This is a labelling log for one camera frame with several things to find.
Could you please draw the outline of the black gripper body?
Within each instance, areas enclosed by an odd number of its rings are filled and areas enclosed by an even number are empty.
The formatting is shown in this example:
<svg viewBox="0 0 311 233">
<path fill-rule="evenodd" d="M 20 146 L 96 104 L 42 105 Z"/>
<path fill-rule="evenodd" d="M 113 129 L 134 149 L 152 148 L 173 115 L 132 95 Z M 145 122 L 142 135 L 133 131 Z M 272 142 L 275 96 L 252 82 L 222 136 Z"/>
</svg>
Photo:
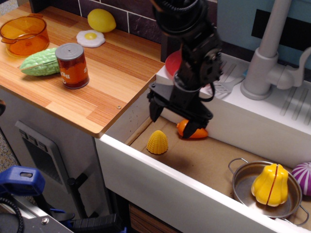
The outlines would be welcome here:
<svg viewBox="0 0 311 233">
<path fill-rule="evenodd" d="M 158 99 L 166 104 L 168 109 L 177 115 L 195 122 L 199 126 L 207 126 L 213 118 L 212 112 L 204 106 L 204 102 L 213 100 L 213 96 L 202 98 L 200 90 L 185 90 L 177 84 L 165 85 L 153 82 L 149 85 L 147 98 Z"/>
</svg>

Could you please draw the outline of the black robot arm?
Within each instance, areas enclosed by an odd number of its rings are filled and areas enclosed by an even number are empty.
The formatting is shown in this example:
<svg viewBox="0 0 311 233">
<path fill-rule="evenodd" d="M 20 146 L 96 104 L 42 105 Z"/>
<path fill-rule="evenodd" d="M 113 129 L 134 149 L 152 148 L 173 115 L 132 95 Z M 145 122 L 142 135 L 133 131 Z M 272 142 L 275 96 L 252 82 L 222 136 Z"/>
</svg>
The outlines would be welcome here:
<svg viewBox="0 0 311 233">
<path fill-rule="evenodd" d="M 158 26 L 166 36 L 181 43 L 181 63 L 173 77 L 173 85 L 153 82 L 148 93 L 150 118 L 157 121 L 164 108 L 188 120 L 182 137 L 190 138 L 213 118 L 204 106 L 212 101 L 199 96 L 200 90 L 222 74 L 221 40 L 208 18 L 205 0 L 154 0 L 153 11 Z"/>
</svg>

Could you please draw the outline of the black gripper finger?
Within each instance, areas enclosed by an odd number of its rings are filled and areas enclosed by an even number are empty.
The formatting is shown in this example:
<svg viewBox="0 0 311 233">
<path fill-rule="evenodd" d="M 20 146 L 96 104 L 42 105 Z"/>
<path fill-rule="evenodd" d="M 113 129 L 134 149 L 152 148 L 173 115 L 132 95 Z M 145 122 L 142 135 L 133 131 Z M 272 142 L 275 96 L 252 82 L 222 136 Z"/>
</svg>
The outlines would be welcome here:
<svg viewBox="0 0 311 233">
<path fill-rule="evenodd" d="M 149 105 L 150 118 L 153 122 L 156 122 L 160 117 L 166 104 L 158 99 L 151 99 Z"/>
<path fill-rule="evenodd" d="M 190 136 L 197 130 L 199 129 L 196 124 L 193 122 L 188 122 L 187 126 L 184 129 L 184 136 L 182 138 L 188 139 Z"/>
</svg>

